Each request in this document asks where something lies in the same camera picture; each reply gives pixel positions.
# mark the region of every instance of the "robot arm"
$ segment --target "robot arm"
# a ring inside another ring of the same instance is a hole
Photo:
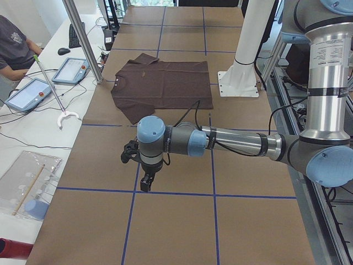
[[[145,176],[140,187],[151,190],[155,174],[162,169],[163,153],[202,156],[206,149],[233,151],[245,156],[267,156],[286,163],[326,187],[337,187],[353,179],[353,150],[347,146],[326,146],[301,142],[295,135],[264,135],[190,123],[165,126],[156,116],[138,123],[137,141],[130,141],[121,155],[141,163]]]
[[[300,136],[197,128],[189,123],[165,126],[158,117],[145,117],[137,127],[138,142],[130,141],[121,155],[124,163],[129,159],[141,163],[146,173],[141,190],[151,190],[155,173],[163,166],[164,152],[202,156],[205,149],[267,156],[325,187],[353,179],[353,150],[347,146],[350,137],[343,129],[353,2],[287,0],[284,29],[286,33],[305,33],[311,41],[307,123]]]

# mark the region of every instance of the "blue tape grid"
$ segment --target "blue tape grid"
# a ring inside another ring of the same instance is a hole
[[[167,7],[164,7],[163,11],[163,19],[162,19],[162,26],[161,26],[161,33],[159,33],[159,42],[158,42],[158,49],[157,49],[157,58],[159,54],[159,49],[161,48],[161,41],[162,41],[162,33],[163,33],[163,24],[164,24],[164,18],[165,18],[165,11],[167,10]]]
[[[208,118],[210,126],[212,126],[211,116]],[[113,125],[113,124],[82,124],[83,126],[102,126],[102,127],[122,127],[122,125]],[[213,150],[211,150],[211,168],[212,168],[212,185],[213,185],[213,193],[183,193],[183,192],[149,192],[148,194],[159,194],[159,195],[176,195],[176,196],[193,196],[193,197],[213,197],[213,210],[215,215],[215,240],[216,240],[216,258],[217,265],[220,265],[220,245],[219,245],[219,235],[218,235],[218,215],[217,215],[217,198],[253,198],[253,199],[286,199],[286,200],[295,200],[294,196],[268,196],[268,195],[240,195],[240,194],[217,194],[216,189],[216,175],[215,175],[215,163],[214,163],[214,155]],[[121,265],[125,264],[126,250],[129,242],[129,234],[131,227],[131,220],[133,214],[133,206],[135,204],[135,196],[136,194],[146,194],[145,192],[137,190],[138,177],[140,174],[140,164],[137,166],[135,184],[133,190],[121,190],[121,189],[93,189],[93,188],[75,188],[75,187],[57,187],[59,190],[77,190],[77,191],[86,191],[86,192],[111,192],[111,193],[131,193],[131,205],[130,205],[130,214],[129,220],[127,223],[126,234],[125,234],[125,242],[124,249],[121,257]]]
[[[75,188],[75,187],[57,187],[60,190],[76,190],[81,192],[111,192],[111,193],[135,193],[147,194],[140,190],[123,190],[123,189],[92,189],[92,188]],[[216,198],[247,198],[247,199],[280,199],[280,200],[296,200],[295,196],[268,196],[268,195],[241,195],[241,194],[208,194],[208,193],[188,193],[188,192],[154,192],[148,194],[158,195],[175,195],[175,196],[193,196],[193,197],[216,197]]]
[[[113,48],[112,50],[156,51],[157,52],[157,57],[158,57],[160,51],[185,52],[186,50],[162,50],[161,49],[161,40],[162,40],[163,27],[164,26],[165,27],[175,27],[175,26],[178,27],[179,26],[179,27],[203,27],[203,29],[204,29],[205,50],[204,51],[189,51],[189,52],[204,52],[205,55],[207,55],[207,52],[234,53],[234,51],[207,51],[206,28],[241,28],[241,26],[234,26],[234,27],[233,26],[206,26],[206,24],[205,24],[205,10],[204,10],[204,7],[202,8],[203,26],[164,25],[165,11],[166,11],[166,7],[164,7],[164,12],[163,12],[163,19],[162,19],[162,25],[161,25],[161,32],[160,32],[160,36],[159,36],[158,49],[154,50],[154,49],[119,49],[119,48]],[[160,25],[143,25],[143,24],[129,24],[129,25],[132,25],[132,26],[148,26],[148,27],[153,27],[153,26],[154,27],[159,27],[160,26]],[[209,117],[209,123],[210,123],[210,126],[212,126],[211,117]],[[82,124],[82,126],[122,127],[122,125],[113,125],[113,124],[104,124],[104,125],[102,125],[102,124]],[[244,131],[267,131],[267,130],[254,130],[254,129],[250,129],[250,130],[240,129],[240,130],[244,130]],[[217,257],[217,265],[220,265],[220,248],[219,248],[218,218],[217,218],[217,198],[226,197],[226,198],[256,198],[256,199],[296,199],[296,197],[293,197],[293,196],[217,194],[217,192],[216,192],[216,176],[215,176],[215,164],[214,164],[213,150],[211,150],[211,166],[212,166],[213,194],[207,194],[207,193],[182,193],[182,192],[153,192],[153,191],[149,192],[149,194],[213,197],[213,207],[214,207],[214,215],[215,215],[216,257]],[[125,256],[126,256],[127,244],[128,244],[128,239],[129,239],[129,233],[130,233],[133,206],[134,206],[134,203],[135,203],[135,195],[136,194],[145,194],[142,191],[136,190],[139,173],[140,173],[140,164],[137,167],[135,185],[134,185],[134,189],[133,190],[57,187],[57,189],[61,189],[61,190],[80,190],[80,191],[89,191],[89,192],[132,193],[130,214],[129,214],[129,220],[128,220],[127,229],[126,229],[124,250],[123,250],[123,254],[122,254],[122,258],[121,258],[121,265],[124,265],[124,263],[125,263]]]

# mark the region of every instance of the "person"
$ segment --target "person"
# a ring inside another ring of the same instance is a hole
[[[41,48],[0,15],[0,76],[9,81],[21,80],[35,61],[33,55],[41,52]]]

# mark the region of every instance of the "keyboard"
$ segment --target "keyboard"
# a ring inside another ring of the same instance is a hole
[[[84,22],[82,22],[82,27],[83,27],[83,30],[85,30]],[[79,40],[78,40],[78,36],[77,36],[75,30],[73,29],[72,24],[70,24],[70,27],[68,29],[68,47],[70,49],[81,47],[81,44],[79,43]]]

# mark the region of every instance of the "table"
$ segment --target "table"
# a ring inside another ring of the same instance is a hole
[[[136,127],[110,90],[114,74],[142,52],[207,60],[214,109],[200,110],[199,124],[266,131],[265,92],[218,92],[217,71],[233,62],[242,22],[238,8],[128,9],[27,264],[314,264],[285,165],[217,150],[171,155],[146,194],[137,188],[140,167],[119,162]],[[173,124],[184,112],[156,115]]]
[[[96,25],[96,21],[99,17],[99,15],[81,15],[81,20],[85,22],[86,32],[89,32],[92,29],[88,34],[88,39],[97,58],[101,53],[100,47],[103,47],[104,45],[103,32],[101,28]],[[59,48],[68,46],[69,24],[70,21],[66,20],[60,26],[58,31],[55,33],[55,35],[52,37],[52,39],[49,41],[39,56],[39,59],[45,69],[58,69],[67,57],[84,58],[83,50],[80,47],[71,49],[70,53],[63,56],[59,56],[57,54],[57,50]],[[36,71],[40,71],[40,69],[38,65],[34,63],[28,73],[34,73]],[[48,75],[51,78],[54,75],[54,72],[49,72]],[[41,73],[31,75],[30,77],[37,77],[44,80],[44,76]],[[20,82],[18,88],[21,88],[29,81],[29,78],[23,79]],[[81,82],[81,85],[82,87],[75,86],[70,92],[60,97],[63,105],[66,106],[73,97],[83,93],[85,89],[87,90],[83,95],[76,98],[76,100],[74,100],[68,107],[68,110],[77,112],[80,118],[85,115],[96,87],[96,82],[92,72],[88,72],[85,79]],[[56,85],[56,91],[58,95],[66,92],[70,88],[72,88],[72,86]],[[43,104],[49,102],[53,98],[54,96],[51,94],[43,101]],[[47,107],[59,108],[57,102],[53,100],[48,105],[45,105],[41,108],[39,107],[38,109],[44,109]],[[0,110],[0,115],[8,113],[9,110],[6,106]],[[8,136],[15,137],[26,143],[38,146],[49,145],[72,147],[82,122],[75,117],[70,117],[69,119],[65,119],[63,121],[63,129],[59,130],[56,124],[56,120],[60,113],[60,110],[53,109],[44,110],[43,112],[32,112],[13,123],[2,125],[0,132]],[[15,118],[18,117],[15,115],[0,117],[0,123],[4,123]],[[3,176],[6,170],[12,165],[12,163],[23,150],[43,153],[61,158],[62,163],[56,172],[56,175],[60,176],[71,152],[70,150],[63,149],[39,149],[36,147],[28,147],[20,144],[15,140],[5,138],[2,135],[0,135],[0,146],[0,176]],[[39,228],[41,227],[41,222],[39,221],[21,219],[3,214],[0,214],[0,223],[2,224],[0,228],[0,237],[30,243],[34,243]],[[1,260],[1,264],[24,263],[24,261],[15,261],[10,259]]]

